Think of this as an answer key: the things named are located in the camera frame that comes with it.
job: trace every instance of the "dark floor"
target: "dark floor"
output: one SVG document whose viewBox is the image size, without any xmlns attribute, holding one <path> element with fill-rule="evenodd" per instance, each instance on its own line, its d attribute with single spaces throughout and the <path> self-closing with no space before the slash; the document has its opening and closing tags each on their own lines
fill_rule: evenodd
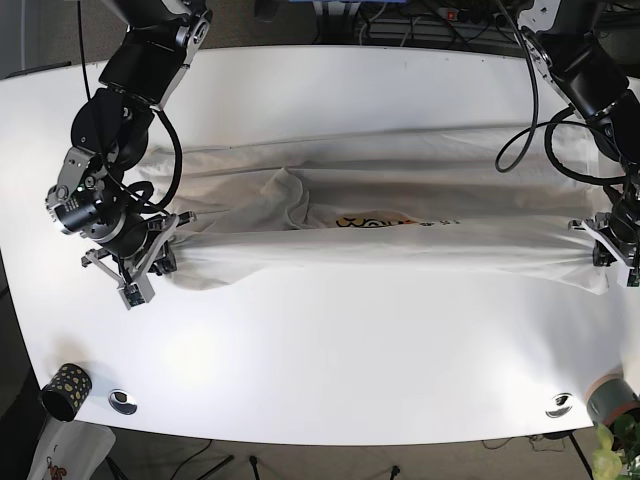
<svg viewBox="0 0 640 480">
<path fill-rule="evenodd" d="M 215 0 L 208 4 L 213 20 L 204 48 L 306 45 L 316 36 L 310 3 L 282 3 L 271 23 L 253 17 L 253 0 Z M 100 0 L 84 0 L 82 5 L 87 61 L 106 60 L 120 45 L 126 27 Z M 39 25 L 40 65 L 80 62 L 75 2 L 41 0 Z"/>
</svg>

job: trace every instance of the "electrical cord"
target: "electrical cord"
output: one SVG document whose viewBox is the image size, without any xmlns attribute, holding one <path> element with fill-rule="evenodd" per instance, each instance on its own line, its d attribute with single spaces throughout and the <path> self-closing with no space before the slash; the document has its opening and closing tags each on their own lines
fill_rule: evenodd
<svg viewBox="0 0 640 480">
<path fill-rule="evenodd" d="M 118 179 L 116 179 L 113 176 L 113 174 L 109 171 L 109 167 L 107 165 L 107 155 L 105 154 L 104 147 L 103 147 L 102 141 L 100 139 L 99 116 L 98 116 L 98 114 L 96 112 L 96 109 L 95 109 L 95 107 L 93 105 L 93 102 L 91 101 L 91 91 L 89 89 L 89 80 L 87 78 L 87 64 L 86 64 L 85 53 L 84 53 L 84 36 L 83 36 L 83 33 L 82 33 L 82 7 L 81 7 L 80 3 L 81 3 L 80 1 L 78 1 L 76 3 L 77 16 L 78 16 L 78 40 L 79 40 L 79 43 L 80 43 L 80 62 L 82 64 L 82 76 L 84 78 L 84 88 L 85 88 L 85 93 L 87 95 L 87 102 L 89 104 L 89 109 L 91 111 L 91 117 L 92 117 L 92 120 L 93 120 L 93 127 L 94 127 L 94 130 L 95 130 L 96 141 L 98 143 L 98 150 L 99 150 L 98 154 L 99 154 L 99 157 L 100 157 L 100 161 L 102 162 L 102 166 L 104 167 L 105 171 L 107 172 L 107 175 L 109 176 L 109 178 L 118 187 L 120 187 L 125 193 L 127 193 L 129 196 L 134 198 L 137 202 L 141 202 L 143 205 L 148 206 L 148 208 L 150 210 L 152 210 L 153 212 L 163 213 L 166 216 L 169 216 L 170 215 L 169 212 L 164 210 L 164 208 L 158 208 L 158 206 L 156 206 L 154 203 L 150 202 L 149 200 L 145 200 L 144 198 L 141 198 L 138 195 L 136 195 L 135 193 L 133 193 L 132 191 L 130 191 L 122 182 L 120 182 Z"/>
<path fill-rule="evenodd" d="M 516 438 L 516 437 L 507 438 L 503 443 L 501 443 L 500 445 L 496 445 L 495 447 L 488 446 L 487 445 L 487 441 L 486 440 L 482 440 L 482 446 L 487 450 L 500 450 L 502 447 L 504 447 L 507 443 L 509 443 L 514 438 Z"/>
<path fill-rule="evenodd" d="M 491 450 L 491 451 L 495 451 L 495 450 L 500 450 L 501 448 L 505 447 L 511 440 L 518 438 L 518 437 L 511 437 L 511 438 L 507 438 L 504 442 L 496 445 L 496 446 L 489 446 L 487 445 L 487 441 L 486 440 L 482 440 L 482 446 L 486 449 L 486 450 Z M 553 453 L 562 453 L 564 452 L 566 445 L 564 442 L 564 438 L 562 439 L 562 448 L 560 449 L 556 449 L 556 448 L 536 448 L 536 442 L 541 441 L 544 437 L 542 435 L 527 435 L 527 440 L 529 441 L 529 445 L 531 445 L 531 451 L 535 452 L 535 453 L 543 453 L 543 452 L 553 452 Z"/>
<path fill-rule="evenodd" d="M 404 44 L 407 41 L 407 38 L 409 38 L 409 34 L 411 34 L 411 38 L 413 39 L 413 27 L 416 25 L 416 23 L 418 23 L 420 21 L 422 17 L 418 16 L 416 18 L 414 18 L 413 20 L 409 21 L 409 30 L 407 30 L 407 33 L 404 34 L 404 37 L 402 37 L 402 41 L 400 42 L 400 48 L 404 47 Z"/>
<path fill-rule="evenodd" d="M 475 39 L 479 38 L 479 37 L 480 37 L 484 32 L 486 32 L 487 30 L 489 30 L 489 27 L 490 27 L 490 26 L 491 26 L 491 24 L 490 24 L 490 23 L 487 23 L 487 24 L 485 25 L 485 27 L 484 27 L 482 30 L 480 30 L 480 33 L 478 33 L 477 35 L 475 35 L 475 36 L 473 36 L 473 37 L 471 37 L 471 38 L 468 38 L 468 39 L 467 39 L 467 42 L 473 42 Z"/>
<path fill-rule="evenodd" d="M 496 30 L 498 31 L 498 33 L 500 35 L 502 35 L 504 38 L 506 38 L 510 43 L 515 43 L 516 45 L 518 44 L 518 42 L 516 42 L 513 38 L 511 38 L 509 35 L 504 33 L 497 23 L 496 23 Z"/>
<path fill-rule="evenodd" d="M 178 138 L 178 134 L 173 128 L 173 125 L 169 121 L 169 117 L 167 117 L 167 114 L 164 112 L 164 110 L 159 110 L 157 112 L 157 115 L 160 119 L 160 122 L 167 130 L 169 138 L 171 138 L 173 151 L 175 153 L 175 165 L 173 167 L 173 177 L 171 178 L 171 184 L 169 185 L 169 189 L 167 190 L 165 196 L 153 207 L 142 207 L 140 209 L 142 213 L 155 213 L 158 210 L 164 210 L 176 196 L 176 192 L 178 191 L 178 187 L 180 186 L 180 179 L 182 178 L 182 145 L 180 145 L 180 139 Z"/>
<path fill-rule="evenodd" d="M 571 107 L 567 107 L 564 110 L 561 110 L 558 113 L 556 113 L 551 118 L 551 120 L 549 122 L 544 122 L 544 124 L 540 124 L 539 125 L 539 126 L 546 126 L 547 127 L 547 129 L 546 129 L 546 131 L 544 133 L 544 150 L 545 150 L 545 153 L 547 154 L 547 157 L 549 158 L 549 161 L 551 162 L 551 165 L 553 165 L 556 168 L 556 170 L 558 170 L 563 175 L 566 175 L 567 177 L 569 177 L 569 178 L 571 178 L 571 179 L 573 179 L 573 180 L 575 180 L 577 182 L 588 183 L 590 185 L 599 185 L 599 186 L 620 185 L 620 184 L 624 183 L 625 178 L 626 178 L 624 176 L 622 176 L 622 177 L 611 177 L 611 178 L 592 177 L 591 175 L 584 175 L 582 173 L 574 172 L 573 170 L 570 170 L 567 167 L 565 167 L 560 162 L 560 160 L 558 160 L 558 157 L 556 157 L 555 154 L 553 153 L 553 132 L 555 131 L 555 129 L 556 129 L 556 127 L 558 125 L 575 125 L 575 126 L 580 126 L 582 128 L 587 128 L 592 133 L 594 133 L 595 135 L 600 136 L 601 138 L 606 140 L 610 145 L 615 147 L 615 145 L 613 145 L 611 143 L 611 141 L 604 134 L 602 134 L 600 131 L 596 130 L 595 128 L 590 127 L 589 125 L 586 125 L 584 123 L 570 122 L 570 121 L 565 120 L 566 118 L 568 118 L 571 115 L 573 115 L 573 110 L 571 109 Z"/>
<path fill-rule="evenodd" d="M 360 28 L 360 35 L 358 36 L 358 41 L 360 43 L 360 46 L 362 46 L 362 35 L 364 34 L 365 28 L 367 30 L 367 36 L 369 35 L 369 31 L 371 30 L 371 25 L 373 25 L 373 22 L 375 22 L 378 18 L 380 18 L 380 15 L 382 15 L 384 13 L 384 11 L 387 8 L 387 4 L 383 3 L 382 4 L 382 8 L 378 11 L 378 13 L 376 13 L 373 17 L 371 17 L 371 20 L 366 21 L 366 25 L 363 25 Z"/>
<path fill-rule="evenodd" d="M 206 449 L 208 449 L 211 446 L 212 443 L 213 443 L 213 440 L 209 440 L 209 442 L 207 443 L 206 447 L 204 447 L 202 450 L 194 453 L 189 458 L 187 458 L 184 462 L 182 462 L 180 465 L 178 465 L 178 468 L 176 468 L 175 472 L 173 472 L 173 475 L 171 475 L 171 478 L 169 480 L 173 480 L 182 467 L 184 467 L 190 460 L 196 458 L 198 455 L 200 455 L 202 452 L 204 452 Z"/>
<path fill-rule="evenodd" d="M 495 160 L 496 170 L 500 173 L 508 173 L 518 166 L 518 164 L 522 161 L 524 156 L 527 154 L 527 151 L 531 146 L 531 142 L 533 142 L 533 136 L 536 133 L 535 131 L 538 125 L 538 112 L 540 110 L 540 100 L 538 98 L 538 82 L 536 80 L 536 73 L 533 68 L 533 60 L 531 59 L 531 52 L 529 52 L 529 49 L 525 44 L 522 33 L 520 33 L 520 30 L 518 29 L 518 26 L 516 25 L 515 21 L 513 20 L 509 12 L 507 12 L 507 9 L 502 3 L 502 0 L 494 0 L 494 1 L 496 2 L 496 5 L 498 5 L 498 8 L 502 12 L 502 14 L 507 18 L 507 21 L 509 22 L 511 29 L 513 30 L 516 38 L 518 39 L 518 44 L 520 45 L 520 48 L 522 48 L 522 50 L 524 51 L 524 59 L 527 63 L 527 70 L 529 71 L 529 78 L 531 79 L 531 93 L 533 95 L 533 112 L 531 116 L 531 127 L 529 127 L 529 135 L 527 136 L 527 139 L 524 142 L 522 150 L 520 151 L 516 159 L 506 167 L 500 166 L 500 158 L 502 157 L 502 154 L 504 153 L 506 148 L 503 148 L 500 151 L 500 153 L 498 153 L 498 156 L 496 157 L 496 160 Z"/>
<path fill-rule="evenodd" d="M 585 125 L 584 123 L 572 122 L 572 121 L 568 121 L 568 120 L 558 120 L 558 121 L 553 121 L 552 120 L 552 121 L 549 121 L 549 122 L 538 123 L 536 125 L 536 129 L 540 128 L 540 127 L 547 127 L 547 126 L 553 126 L 554 129 L 555 129 L 555 127 L 557 127 L 558 125 L 573 125 L 575 127 L 582 127 L 582 128 L 586 128 L 586 129 L 592 131 L 593 133 L 596 133 L 598 135 L 602 135 L 598 130 L 596 130 L 593 127 L 590 127 L 589 125 Z M 527 134 L 530 130 L 531 130 L 531 127 L 526 128 L 526 129 L 522 130 L 521 132 L 519 132 L 518 134 L 516 134 L 513 137 L 511 137 L 511 139 L 509 139 L 509 141 L 504 144 L 504 147 L 502 147 L 502 150 L 500 150 L 500 152 L 498 153 L 498 158 L 501 158 L 502 155 L 505 153 L 505 151 L 516 140 L 518 140 L 523 135 Z M 577 173 L 577 172 L 574 172 L 573 170 L 568 169 L 562 163 L 560 163 L 560 160 L 558 160 L 558 158 L 553 154 L 552 147 L 547 148 L 546 138 L 545 138 L 545 153 L 549 157 L 549 161 L 551 162 L 551 164 L 560 173 L 562 173 L 563 175 L 566 175 L 567 177 L 569 177 L 572 180 L 575 180 L 577 182 L 588 183 L 589 185 L 598 185 L 598 186 L 620 185 L 620 184 L 624 183 L 625 177 L 598 178 L 598 177 L 592 177 L 590 175 L 584 175 L 584 174 L 581 174 L 581 173 Z"/>
<path fill-rule="evenodd" d="M 446 19 L 442 18 L 442 17 L 440 16 L 440 14 L 439 14 L 439 13 L 438 13 L 438 12 L 437 12 L 437 11 L 436 11 L 432 6 L 431 6 L 431 5 L 429 5 L 425 0 L 419 0 L 419 1 L 420 1 L 420 3 L 424 6 L 424 8 L 426 8 L 426 9 L 429 11 L 429 13 L 431 13 L 431 15 L 433 15 L 433 17 L 434 17 L 437 21 L 439 21 L 439 22 L 440 22 L 440 23 L 442 23 L 445 27 L 447 27 L 447 28 L 448 28 L 448 29 L 449 29 L 449 31 L 451 32 L 451 34 L 452 34 L 453 36 L 455 36 L 456 38 L 458 38 L 458 39 L 460 40 L 460 42 L 462 42 L 462 44 L 463 44 L 465 47 L 467 47 L 467 49 L 468 49 L 470 52 L 473 52 L 473 51 L 474 51 L 474 50 L 473 50 L 473 48 L 471 47 L 471 45 L 469 45 L 469 42 L 468 42 L 468 41 L 467 41 L 467 40 L 466 40 L 462 35 L 460 35 L 460 32 L 458 32 L 458 30 L 457 30 L 453 25 L 451 25 L 451 22 L 449 22 L 448 20 L 446 20 Z"/>
</svg>

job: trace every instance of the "patterned cup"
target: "patterned cup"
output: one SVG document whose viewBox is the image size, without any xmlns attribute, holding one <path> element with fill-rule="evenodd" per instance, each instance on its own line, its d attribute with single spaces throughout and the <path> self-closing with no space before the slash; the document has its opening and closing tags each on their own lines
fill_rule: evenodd
<svg viewBox="0 0 640 480">
<path fill-rule="evenodd" d="M 55 419 L 70 422 L 76 418 L 91 387 L 87 372 L 73 363 L 65 363 L 40 391 L 40 403 Z"/>
</svg>

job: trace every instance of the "white tabletop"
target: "white tabletop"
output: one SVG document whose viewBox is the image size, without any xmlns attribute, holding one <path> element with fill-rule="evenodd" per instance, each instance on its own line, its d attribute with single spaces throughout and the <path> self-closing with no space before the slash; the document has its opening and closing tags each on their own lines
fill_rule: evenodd
<svg viewBox="0 0 640 480">
<path fill-rule="evenodd" d="M 97 86 L 102 66 L 91 66 Z M 540 81 L 542 119 L 563 102 Z M 127 312 L 44 208 L 84 103 L 78 68 L 0 83 L 0 247 L 38 381 L 90 373 L 78 419 L 225 440 L 375 445 L 510 437 L 590 424 L 579 397 L 624 364 L 640 386 L 640 292 L 406 268 L 271 269 L 193 292 L 153 279 Z M 526 125 L 521 60 L 351 47 L 206 51 L 167 113 L 185 147 L 401 129 Z M 151 142 L 168 145 L 155 122 Z M 139 403 L 122 416 L 109 391 Z"/>
</svg>

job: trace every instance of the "black cable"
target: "black cable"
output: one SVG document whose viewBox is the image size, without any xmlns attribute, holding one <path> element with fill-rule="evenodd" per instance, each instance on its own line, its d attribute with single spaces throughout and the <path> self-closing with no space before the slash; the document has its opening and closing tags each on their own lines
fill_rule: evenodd
<svg viewBox="0 0 640 480">
<path fill-rule="evenodd" d="M 155 213 L 158 210 L 163 210 L 171 203 L 173 197 L 176 196 L 176 192 L 178 191 L 178 187 L 180 186 L 180 178 L 182 178 L 182 146 L 180 145 L 180 139 L 178 138 L 178 134 L 176 133 L 173 125 L 169 121 L 169 117 L 164 112 L 164 110 L 159 110 L 157 112 L 158 118 L 164 128 L 167 130 L 169 134 L 169 138 L 171 138 L 171 144 L 173 145 L 173 151 L 175 155 L 175 165 L 173 167 L 173 177 L 171 178 L 171 184 L 169 185 L 169 189 L 165 196 L 156 203 L 153 207 L 142 207 L 140 211 L 142 213 Z"/>
<path fill-rule="evenodd" d="M 511 29 L 513 30 L 516 38 L 518 39 L 518 44 L 520 45 L 520 48 L 522 48 L 522 50 L 524 51 L 524 59 L 527 62 L 527 70 L 529 71 L 529 78 L 531 79 L 531 93 L 533 94 L 533 112 L 531 116 L 531 127 L 529 129 L 529 135 L 527 136 L 527 139 L 524 142 L 524 146 L 522 147 L 522 150 L 520 151 L 516 159 L 513 161 L 513 163 L 504 168 L 500 166 L 500 157 L 502 156 L 502 153 L 504 153 L 504 150 L 506 149 L 503 148 L 502 151 L 496 157 L 496 161 L 495 161 L 496 170 L 500 173 L 507 173 L 518 166 L 518 164 L 522 161 L 524 156 L 527 154 L 529 147 L 531 146 L 531 142 L 533 141 L 533 136 L 536 133 L 536 128 L 538 124 L 538 111 L 540 109 L 540 100 L 538 98 L 538 82 L 536 80 L 536 72 L 533 68 L 533 60 L 531 59 L 531 52 L 529 52 L 529 49 L 527 48 L 527 45 L 524 42 L 524 38 L 522 37 L 520 30 L 518 30 L 518 26 L 514 22 L 513 18 L 511 18 L 511 15 L 509 15 L 509 12 L 507 12 L 507 9 L 505 8 L 505 6 L 502 4 L 502 0 L 494 0 L 494 1 L 496 2 L 496 5 L 498 5 L 498 8 L 502 12 L 502 14 L 507 18 L 507 21 L 509 22 Z"/>
<path fill-rule="evenodd" d="M 567 448 L 564 443 L 564 438 L 562 438 L 562 448 L 536 448 L 536 442 L 540 442 L 544 440 L 543 435 L 530 435 L 527 437 L 529 440 L 529 445 L 531 445 L 531 450 L 536 453 L 550 452 L 550 453 L 562 453 Z"/>
<path fill-rule="evenodd" d="M 558 125 L 573 125 L 575 127 L 582 127 L 582 128 L 586 128 L 586 129 L 592 131 L 593 133 L 596 133 L 598 135 L 602 135 L 598 130 L 596 130 L 593 127 L 590 127 L 589 125 L 585 125 L 584 123 L 572 122 L 572 121 L 568 121 L 568 120 L 559 120 L 559 121 L 553 121 L 552 120 L 552 121 L 549 121 L 549 122 L 542 122 L 542 123 L 538 123 L 536 125 L 536 128 L 553 126 L 554 129 L 555 129 L 555 127 L 557 127 Z M 504 144 L 504 147 L 502 147 L 502 150 L 500 150 L 500 152 L 498 153 L 498 158 L 501 158 L 502 155 L 505 153 L 505 151 L 516 140 L 518 140 L 520 137 L 522 137 L 523 135 L 528 133 L 530 130 L 531 130 L 531 127 L 526 128 L 526 129 L 522 130 L 521 132 L 519 132 L 517 135 L 514 135 L 513 137 L 511 137 L 511 139 L 507 143 Z M 545 145 L 545 151 L 547 153 L 547 156 L 549 157 L 549 161 L 551 162 L 551 164 L 560 173 L 562 173 L 563 175 L 566 175 L 567 177 L 569 177 L 569 178 L 571 178 L 571 179 L 573 179 L 573 180 L 575 180 L 577 182 L 588 183 L 589 185 L 599 185 L 599 186 L 620 185 L 620 184 L 624 183 L 625 177 L 598 178 L 598 177 L 592 177 L 590 175 L 583 175 L 581 173 L 574 172 L 573 170 L 568 169 L 562 163 L 560 163 L 558 158 L 553 154 L 553 150 L 552 149 L 547 149 L 546 145 Z"/>
<path fill-rule="evenodd" d="M 500 445 L 497 445 L 497 446 L 495 446 L 495 447 L 489 447 L 489 446 L 487 445 L 486 440 L 482 440 L 482 446 L 483 446 L 484 448 L 486 448 L 487 450 L 500 450 L 502 447 L 504 447 L 507 443 L 509 443 L 509 442 L 510 442 L 511 440 L 513 440 L 514 438 L 516 438 L 516 437 L 508 438 L 508 439 L 507 439 L 507 440 L 505 440 L 503 443 L 501 443 Z"/>
<path fill-rule="evenodd" d="M 364 23 L 366 24 L 364 34 L 366 35 L 367 40 L 369 40 L 370 43 L 373 43 L 373 40 L 371 38 L 371 21 L 369 20 L 369 17 L 365 15 L 362 7 L 358 9 L 358 13 L 360 14 L 362 19 L 364 20 Z"/>
<path fill-rule="evenodd" d="M 582 453 L 582 449 L 580 448 L 580 445 L 578 444 L 576 437 L 573 436 L 573 433 L 569 434 L 569 440 L 571 440 L 571 443 L 573 444 L 573 448 L 576 449 L 576 452 L 580 457 L 580 461 L 582 462 L 582 466 L 587 471 L 589 478 L 593 480 L 593 471 L 591 470 L 591 465 L 589 465 L 589 462 L 587 462 L 587 459 L 585 458 L 584 453 Z"/>
<path fill-rule="evenodd" d="M 573 115 L 573 110 L 571 109 L 571 107 L 567 107 L 564 110 L 561 110 L 558 113 L 556 113 L 551 118 L 551 121 L 544 122 L 545 126 L 547 127 L 546 131 L 544 132 L 544 150 L 545 150 L 545 153 L 547 154 L 547 157 L 549 158 L 549 161 L 551 162 L 551 165 L 553 165 L 556 168 L 556 170 L 558 170 L 563 175 L 566 175 L 567 177 L 573 180 L 576 180 L 578 182 L 588 183 L 590 185 L 605 186 L 605 185 L 620 185 L 624 183 L 625 181 L 624 176 L 611 177 L 611 178 L 592 177 L 591 175 L 584 175 L 582 173 L 574 172 L 573 170 L 568 169 L 562 163 L 560 163 L 560 160 L 558 160 L 558 157 L 556 157 L 555 154 L 553 153 L 553 132 L 555 131 L 558 125 L 576 125 L 576 126 L 580 125 L 581 127 L 589 129 L 592 133 L 595 133 L 596 135 L 601 136 L 603 139 L 609 142 L 609 139 L 604 134 L 596 130 L 595 128 L 592 128 L 589 125 L 586 125 L 584 123 L 569 122 L 565 120 L 567 117 L 571 115 Z"/>
<path fill-rule="evenodd" d="M 476 38 L 479 38 L 484 32 L 486 32 L 489 29 L 490 26 L 491 25 L 489 23 L 487 23 L 487 25 L 482 30 L 480 30 L 480 33 L 478 33 L 474 37 L 468 38 L 467 42 L 473 42 Z"/>
<path fill-rule="evenodd" d="M 209 442 L 207 443 L 206 447 L 204 447 L 202 450 L 199 450 L 198 452 L 194 453 L 189 458 L 187 458 L 184 462 L 182 462 L 180 465 L 178 465 L 178 468 L 176 468 L 176 471 L 173 472 L 173 475 L 171 475 L 171 478 L 169 480 L 173 480 L 176 477 L 176 475 L 178 474 L 178 472 L 180 471 L 180 469 L 182 467 L 184 467 L 187 464 L 187 462 L 189 462 L 189 460 L 192 460 L 192 459 L 196 458 L 198 455 L 200 455 L 202 452 L 204 452 L 207 448 L 209 448 L 212 443 L 213 443 L 213 440 L 209 440 Z"/>
<path fill-rule="evenodd" d="M 513 38 L 511 38 L 509 35 L 507 35 L 506 33 L 504 33 L 502 31 L 502 29 L 500 28 L 500 26 L 496 23 L 496 30 L 498 31 L 498 33 L 500 35 L 502 35 L 504 38 L 506 38 L 507 40 L 509 40 L 510 43 L 515 43 L 516 45 L 518 44 L 518 42 L 516 42 Z"/>
<path fill-rule="evenodd" d="M 540 436 L 539 435 L 528 435 L 527 439 L 529 440 L 529 445 L 531 446 L 531 451 L 536 452 L 536 453 L 543 453 L 543 452 L 553 452 L 553 453 L 562 453 L 564 452 L 565 449 L 565 444 L 564 444 L 564 438 L 562 439 L 562 449 L 555 449 L 555 448 L 543 448 L 538 450 L 535 446 L 535 442 L 540 441 Z M 506 439 L 504 442 L 502 442 L 499 445 L 496 446 L 489 446 L 487 445 L 487 441 L 486 440 L 482 440 L 482 446 L 486 449 L 486 450 L 500 450 L 501 448 L 503 448 L 504 446 L 506 446 L 511 440 L 513 440 L 514 438 L 517 437 L 511 437 Z"/>
<path fill-rule="evenodd" d="M 144 200 L 142 198 L 140 198 L 138 195 L 136 195 L 135 193 L 131 192 L 126 186 L 124 186 L 124 184 L 122 182 L 120 182 L 118 179 L 116 179 L 111 172 L 109 171 L 108 165 L 107 165 L 107 155 L 105 154 L 104 151 L 104 147 L 102 145 L 102 140 L 101 140 L 101 135 L 100 135 L 100 127 L 99 127 L 99 116 L 96 112 L 96 109 L 93 105 L 93 102 L 91 101 L 91 91 L 89 89 L 89 80 L 87 78 L 87 62 L 85 60 L 85 55 L 84 55 L 84 36 L 82 33 L 82 7 L 80 5 L 80 2 L 78 1 L 76 3 L 77 5 L 77 14 L 78 14 L 78 40 L 80 43 L 80 62 L 82 64 L 82 76 L 84 78 L 84 88 L 85 88 L 85 92 L 87 94 L 87 102 L 89 104 L 89 109 L 91 111 L 91 117 L 93 120 L 93 127 L 95 130 L 95 135 L 96 135 L 96 142 L 98 143 L 98 154 L 100 157 L 100 161 L 102 162 L 102 166 L 104 167 L 105 171 L 107 172 L 107 175 L 109 176 L 109 178 L 118 186 L 120 187 L 124 192 L 126 192 L 127 194 L 129 194 L 131 197 L 133 197 L 136 201 L 138 202 L 142 202 L 145 205 L 148 205 L 149 208 L 151 208 L 154 212 L 157 213 L 164 213 L 165 215 L 169 216 L 169 212 L 167 212 L 166 210 L 163 210 L 162 208 L 157 208 L 155 204 L 153 204 L 152 202 L 148 201 L 148 200 Z"/>
<path fill-rule="evenodd" d="M 111 470 L 111 475 L 113 475 L 114 480 L 129 480 L 111 457 L 107 457 L 107 465 L 109 466 L 109 470 Z"/>
</svg>

